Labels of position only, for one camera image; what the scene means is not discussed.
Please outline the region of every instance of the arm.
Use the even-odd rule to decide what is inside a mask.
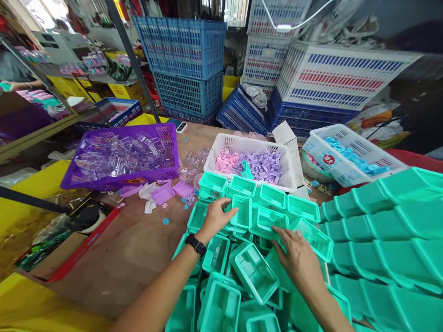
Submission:
[[[237,213],[237,208],[226,213],[222,211],[222,206],[230,201],[221,198],[209,205],[203,226],[195,234],[205,247]],[[186,245],[118,319],[111,332],[162,331],[199,258],[200,254]]]
[[[354,328],[346,319],[337,301],[323,281],[318,258],[300,232],[274,227],[284,244],[272,241],[280,263],[299,290],[315,319],[325,332],[352,332]]]

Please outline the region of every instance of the blue plastic crate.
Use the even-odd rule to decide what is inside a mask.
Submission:
[[[274,89],[268,104],[268,113],[270,131],[286,121],[297,137],[309,137],[311,130],[345,123],[356,117],[360,111],[283,102],[278,90]]]
[[[269,115],[263,108],[257,107],[241,84],[237,86],[221,107],[217,118],[224,117],[235,130],[255,131],[267,135]]]
[[[222,104],[223,72],[206,81],[154,72],[162,105],[191,116],[206,118]]]
[[[226,23],[132,17],[152,71],[206,80],[223,70]]]
[[[210,115],[208,115],[205,118],[196,117],[193,115],[189,115],[180,111],[173,110],[168,107],[164,107],[166,116],[171,119],[181,120],[181,121],[187,121],[187,122],[193,122],[198,123],[201,125],[212,125],[215,122],[217,112],[214,112]]]
[[[138,100],[106,97],[96,102],[94,105],[100,109],[104,117],[108,120],[114,117],[117,113],[120,113],[118,117],[109,121],[113,127],[123,127],[132,119],[143,114],[140,101]],[[104,122],[102,116],[99,113],[95,113],[84,119],[84,121],[77,122],[76,127],[82,130],[94,130],[109,127],[102,122]]]

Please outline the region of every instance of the wooden table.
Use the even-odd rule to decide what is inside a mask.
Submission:
[[[185,132],[177,134],[179,158],[184,160],[187,151],[211,148],[218,133],[233,132],[188,123]],[[311,197],[318,203],[330,199],[317,191]],[[171,261],[192,211],[184,209],[178,195],[168,201],[167,208],[159,206],[152,214],[144,214],[146,200],[138,195],[124,202],[120,215],[73,270],[62,281],[49,284],[61,295],[112,319],[119,317]],[[169,225],[163,225],[163,218],[169,218]]]

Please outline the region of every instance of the white plastic basket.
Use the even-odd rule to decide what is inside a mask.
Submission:
[[[286,145],[223,133],[218,134],[216,139],[214,140],[211,152],[206,159],[203,169],[205,172],[211,171],[228,179],[232,179],[232,176],[234,174],[221,173],[215,170],[217,157],[220,154],[220,150],[222,149],[228,149],[229,151],[238,153],[262,153],[264,150],[269,150],[270,152],[280,151],[280,166],[283,169],[284,173],[278,181],[278,185],[270,185],[274,188],[289,193],[295,192],[297,190],[296,177],[297,174],[302,174],[303,172],[301,170],[301,166],[298,167],[299,169],[296,169],[296,166],[294,165],[293,160],[290,156],[290,150]],[[267,183],[265,181],[256,182],[258,184]]]
[[[242,77],[267,81],[275,85],[290,43],[290,39],[248,37]]]
[[[350,187],[363,182],[373,182],[378,178],[401,172],[408,166],[386,151],[372,144],[355,131],[345,125],[333,124],[328,127],[312,130],[310,136],[303,145],[303,149],[320,164],[323,169],[331,173],[343,187]],[[353,162],[348,160],[340,152],[330,146],[324,139],[333,137],[346,148],[353,148],[354,152],[368,162],[380,167],[388,166],[389,171],[370,177],[363,173]]]
[[[295,26],[302,23],[311,5],[311,0],[264,0],[264,2],[275,26],[279,24]],[[287,33],[277,32],[272,27],[262,0],[252,0],[247,34],[294,38],[298,36],[299,29]]]
[[[294,41],[276,87],[283,101],[360,111],[420,56]]]
[[[248,78],[241,78],[240,84],[243,86],[243,84],[249,84],[253,86],[259,86],[263,89],[264,94],[266,97],[268,97],[268,100],[271,98],[272,91],[274,91],[275,82],[267,82],[267,81],[259,81],[259,80],[251,80]]]

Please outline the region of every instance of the pink plastic item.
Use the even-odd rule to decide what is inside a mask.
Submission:
[[[143,188],[143,186],[138,186],[138,187],[134,187],[134,186],[124,186],[120,189],[120,196],[121,197],[129,197],[132,196],[136,193],[138,193],[141,189]]]
[[[181,197],[188,199],[194,193],[194,188],[180,180],[174,187],[174,191]]]
[[[165,184],[157,190],[151,192],[152,199],[157,205],[162,205],[166,201],[175,196],[175,191],[172,190],[170,184]]]

